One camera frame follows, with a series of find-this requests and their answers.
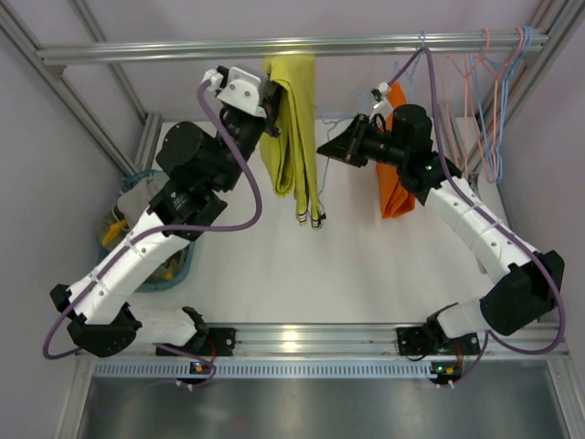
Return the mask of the light blue wire hanger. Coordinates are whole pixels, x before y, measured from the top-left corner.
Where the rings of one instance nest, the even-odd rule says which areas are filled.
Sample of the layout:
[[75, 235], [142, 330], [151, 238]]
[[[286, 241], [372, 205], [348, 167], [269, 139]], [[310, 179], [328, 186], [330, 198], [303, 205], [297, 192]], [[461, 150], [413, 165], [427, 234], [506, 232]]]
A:
[[[420, 47], [419, 50], [427, 47], [427, 36], [428, 33], [426, 30], [422, 30], [420, 32], [419, 40], [420, 40]], [[412, 63], [411, 67], [406, 69], [403, 68], [397, 61], [395, 62], [395, 73], [398, 74], [400, 72], [403, 73], [403, 77], [406, 79], [407, 82], [407, 98], [408, 103], [414, 103], [415, 101], [415, 91], [414, 91], [414, 82], [417, 76], [417, 69], [419, 66], [420, 61], [422, 60], [422, 54], [420, 54]]]
[[[334, 133], [334, 130], [337, 129], [337, 127], [340, 123], [353, 120], [355, 116], [357, 116], [359, 113], [364, 113], [365, 110], [367, 109], [367, 106], [370, 102], [370, 97], [369, 97], [368, 92], [351, 90], [350, 93], [352, 95], [356, 95], [356, 96], [361, 97], [362, 98], [362, 105], [361, 105], [360, 109], [357, 110], [356, 112], [343, 114], [343, 115], [339, 116], [337, 119], [327, 119], [326, 120], [324, 117], [322, 117], [321, 122], [323, 123], [323, 125], [327, 126], [327, 129], [325, 131], [325, 140], [326, 141], [331, 140], [332, 134]], [[325, 164], [324, 164], [324, 171], [322, 174], [321, 183], [320, 183], [320, 187], [318, 190], [319, 205], [320, 205], [320, 208], [321, 208], [323, 215], [325, 215], [324, 191], [325, 191], [326, 180], [327, 180], [327, 176], [328, 176], [329, 165], [330, 165], [330, 159], [326, 158]]]

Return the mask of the yellow-green trousers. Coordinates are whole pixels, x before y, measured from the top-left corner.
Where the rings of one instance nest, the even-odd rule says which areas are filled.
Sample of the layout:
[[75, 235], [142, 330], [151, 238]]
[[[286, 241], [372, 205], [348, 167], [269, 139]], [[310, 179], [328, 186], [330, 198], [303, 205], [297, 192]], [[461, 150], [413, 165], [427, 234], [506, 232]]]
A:
[[315, 74], [313, 55], [281, 55], [266, 58], [262, 68], [282, 89], [276, 127], [280, 134], [261, 138], [261, 160], [273, 193], [292, 195], [300, 224], [321, 228], [325, 214], [319, 199], [315, 142]]

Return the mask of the orange trousers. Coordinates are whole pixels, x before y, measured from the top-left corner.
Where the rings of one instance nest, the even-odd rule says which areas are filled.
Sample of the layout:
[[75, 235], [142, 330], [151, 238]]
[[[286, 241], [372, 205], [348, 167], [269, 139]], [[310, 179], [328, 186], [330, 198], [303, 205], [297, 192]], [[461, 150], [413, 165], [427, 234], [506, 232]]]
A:
[[[392, 107], [392, 112], [386, 118], [386, 127], [391, 129], [394, 111], [408, 101], [397, 82], [390, 86], [387, 99]], [[416, 199], [400, 184], [397, 169], [394, 166], [376, 164], [376, 173], [382, 219], [395, 219], [415, 209]]]

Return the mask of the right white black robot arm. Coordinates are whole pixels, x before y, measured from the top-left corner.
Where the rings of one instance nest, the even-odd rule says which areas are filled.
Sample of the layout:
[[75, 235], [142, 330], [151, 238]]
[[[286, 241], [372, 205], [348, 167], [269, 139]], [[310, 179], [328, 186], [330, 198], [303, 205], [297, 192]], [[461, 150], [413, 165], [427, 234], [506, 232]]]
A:
[[394, 166], [399, 183], [444, 221], [492, 282], [486, 295], [448, 305], [428, 317], [421, 327], [425, 350], [477, 332], [503, 339], [559, 310], [564, 272], [560, 255], [539, 252], [486, 207], [459, 169], [433, 148], [433, 124], [424, 108], [402, 105], [391, 120], [390, 128], [385, 129], [375, 119], [359, 114], [317, 152], [354, 167], [370, 161]]

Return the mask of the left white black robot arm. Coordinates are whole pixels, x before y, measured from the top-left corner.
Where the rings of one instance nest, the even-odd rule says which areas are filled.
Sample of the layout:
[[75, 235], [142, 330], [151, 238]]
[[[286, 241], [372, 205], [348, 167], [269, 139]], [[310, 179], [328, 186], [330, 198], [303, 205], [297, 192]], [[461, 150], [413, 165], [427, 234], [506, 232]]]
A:
[[248, 161], [263, 134], [275, 134], [281, 88], [269, 81], [204, 80], [197, 98], [217, 129], [209, 135], [183, 122], [167, 134], [156, 161], [168, 179], [147, 203], [134, 227], [81, 280], [50, 292], [59, 312], [43, 345], [62, 323], [74, 344], [108, 358], [135, 345], [154, 345], [169, 355], [197, 354], [208, 327], [198, 311], [139, 308], [128, 299], [175, 253], [206, 232], [237, 232], [255, 225], [262, 213], [258, 182]]

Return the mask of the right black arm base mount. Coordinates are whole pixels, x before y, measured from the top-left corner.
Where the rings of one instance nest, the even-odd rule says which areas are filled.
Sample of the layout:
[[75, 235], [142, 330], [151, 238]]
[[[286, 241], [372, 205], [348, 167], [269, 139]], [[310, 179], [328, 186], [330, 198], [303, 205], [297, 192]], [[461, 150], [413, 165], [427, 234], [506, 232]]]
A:
[[475, 333], [447, 338], [437, 327], [430, 325], [398, 327], [396, 332], [399, 354], [413, 360], [428, 356], [454, 356], [458, 352], [469, 356], [480, 352], [479, 337]]

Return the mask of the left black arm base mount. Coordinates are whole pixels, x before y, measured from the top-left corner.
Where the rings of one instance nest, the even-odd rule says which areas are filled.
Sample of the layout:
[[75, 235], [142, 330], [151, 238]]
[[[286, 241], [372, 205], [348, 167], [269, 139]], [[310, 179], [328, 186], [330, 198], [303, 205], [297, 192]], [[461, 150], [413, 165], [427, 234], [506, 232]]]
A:
[[210, 327], [207, 324], [196, 325], [196, 334], [182, 347], [165, 344], [165, 349], [156, 347], [155, 355], [174, 356], [168, 348], [179, 350], [198, 357], [232, 357], [236, 344], [235, 327]]

